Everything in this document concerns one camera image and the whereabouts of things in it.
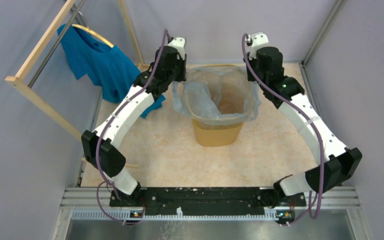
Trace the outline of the yellow mesh trash bin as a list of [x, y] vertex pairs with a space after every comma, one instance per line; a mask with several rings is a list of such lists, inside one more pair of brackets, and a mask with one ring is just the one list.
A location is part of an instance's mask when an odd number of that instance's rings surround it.
[[209, 125], [191, 118], [190, 120], [197, 143], [204, 147], [221, 147], [233, 144], [245, 123]]

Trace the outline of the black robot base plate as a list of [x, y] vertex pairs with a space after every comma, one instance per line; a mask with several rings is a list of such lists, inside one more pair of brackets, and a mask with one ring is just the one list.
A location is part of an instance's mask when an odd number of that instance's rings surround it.
[[147, 216], [263, 215], [265, 208], [305, 207], [303, 193], [283, 196], [269, 187], [142, 187], [132, 195], [111, 192], [110, 207], [138, 207]]

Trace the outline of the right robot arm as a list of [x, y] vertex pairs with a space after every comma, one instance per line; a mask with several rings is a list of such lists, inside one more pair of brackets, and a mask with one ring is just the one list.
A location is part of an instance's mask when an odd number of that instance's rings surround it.
[[300, 83], [284, 74], [283, 54], [279, 49], [268, 46], [242, 53], [248, 80], [257, 82], [264, 97], [289, 119], [316, 163], [312, 169], [275, 182], [274, 202], [287, 206], [296, 194], [309, 191], [323, 194], [349, 180], [361, 162], [361, 151], [340, 141], [314, 110]]

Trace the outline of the light blue trash bag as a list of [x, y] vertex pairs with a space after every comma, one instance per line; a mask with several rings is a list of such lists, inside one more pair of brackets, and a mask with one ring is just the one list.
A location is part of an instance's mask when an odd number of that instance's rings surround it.
[[243, 66], [196, 67], [172, 83], [173, 109], [208, 125], [231, 125], [259, 115], [259, 85]]

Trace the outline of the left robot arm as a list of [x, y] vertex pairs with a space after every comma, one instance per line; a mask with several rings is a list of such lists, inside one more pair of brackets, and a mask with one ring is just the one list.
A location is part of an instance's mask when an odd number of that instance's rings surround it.
[[126, 158], [118, 147], [135, 121], [172, 82], [185, 81], [186, 59], [184, 45], [169, 44], [158, 50], [152, 70], [137, 76], [117, 109], [94, 131], [86, 130], [81, 135], [86, 161], [99, 170], [116, 198], [129, 207], [140, 202], [140, 184], [126, 169]]

